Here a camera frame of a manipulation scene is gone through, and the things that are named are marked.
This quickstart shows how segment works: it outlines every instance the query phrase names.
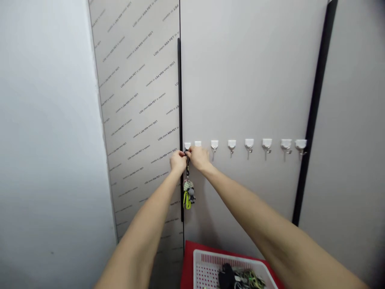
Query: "adhesive wall hook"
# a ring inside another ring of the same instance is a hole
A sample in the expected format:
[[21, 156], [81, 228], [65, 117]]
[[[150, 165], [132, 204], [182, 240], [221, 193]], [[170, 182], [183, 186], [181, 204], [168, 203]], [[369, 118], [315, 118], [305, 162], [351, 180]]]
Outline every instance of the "adhesive wall hook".
[[184, 149], [188, 151], [188, 149], [191, 147], [191, 143], [190, 142], [185, 142], [184, 143]]
[[273, 139], [272, 138], [263, 138], [262, 139], [262, 148], [265, 151], [265, 160], [267, 160], [267, 154], [271, 153], [271, 146], [273, 144]]
[[301, 156], [304, 156], [307, 154], [307, 152], [304, 152], [304, 149], [306, 148], [307, 140], [296, 140], [296, 149], [298, 150], [299, 154]]
[[247, 160], [249, 160], [249, 155], [253, 152], [254, 139], [247, 138], [245, 139], [245, 147], [247, 148]]
[[218, 141], [217, 140], [211, 141], [211, 148], [214, 150], [214, 152], [217, 151], [217, 148], [218, 148]]
[[233, 153], [234, 153], [234, 149], [235, 149], [235, 145], [237, 144], [237, 141], [236, 140], [229, 140], [227, 145], [229, 146], [229, 149], [231, 150], [231, 155], [230, 157], [233, 156]]
[[281, 148], [284, 151], [284, 161], [286, 161], [286, 155], [290, 155], [293, 151], [290, 149], [292, 146], [291, 139], [281, 139]]

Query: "keychain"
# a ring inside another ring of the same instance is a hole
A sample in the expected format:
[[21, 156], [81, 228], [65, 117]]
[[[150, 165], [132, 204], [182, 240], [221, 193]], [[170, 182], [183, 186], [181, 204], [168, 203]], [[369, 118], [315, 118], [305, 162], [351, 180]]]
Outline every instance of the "keychain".
[[183, 181], [183, 207], [187, 210], [191, 209], [191, 204], [195, 203], [195, 191], [194, 191], [194, 184], [192, 181], [188, 179], [188, 176], [190, 175], [190, 171], [188, 170], [188, 165], [190, 164], [190, 158], [187, 157], [187, 167], [186, 167], [186, 176], [187, 180]]

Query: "forearm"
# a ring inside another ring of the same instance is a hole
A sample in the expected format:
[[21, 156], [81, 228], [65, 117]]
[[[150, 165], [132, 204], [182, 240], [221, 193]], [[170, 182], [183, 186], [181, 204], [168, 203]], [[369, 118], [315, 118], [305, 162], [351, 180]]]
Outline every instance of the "forearm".
[[367, 288], [306, 233], [212, 165], [202, 174], [287, 288]]
[[147, 288], [172, 194], [174, 171], [144, 203], [109, 260], [95, 289]]

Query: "white plastic basket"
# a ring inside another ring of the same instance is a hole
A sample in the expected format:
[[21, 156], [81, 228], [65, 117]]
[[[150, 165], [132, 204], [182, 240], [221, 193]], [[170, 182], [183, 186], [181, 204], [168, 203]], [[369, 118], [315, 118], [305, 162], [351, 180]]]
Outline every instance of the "white plastic basket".
[[265, 281], [266, 288], [278, 289], [268, 268], [260, 261], [229, 255], [194, 250], [194, 289], [217, 289], [218, 273], [222, 265], [229, 263], [232, 267], [252, 269]]

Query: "yellow carabiner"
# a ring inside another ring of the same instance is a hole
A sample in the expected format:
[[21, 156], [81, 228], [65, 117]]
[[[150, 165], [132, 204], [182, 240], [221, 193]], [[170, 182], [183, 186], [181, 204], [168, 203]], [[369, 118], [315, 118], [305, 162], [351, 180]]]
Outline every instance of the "yellow carabiner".
[[183, 208], [187, 210], [191, 209], [190, 196], [187, 191], [185, 191], [183, 195]]

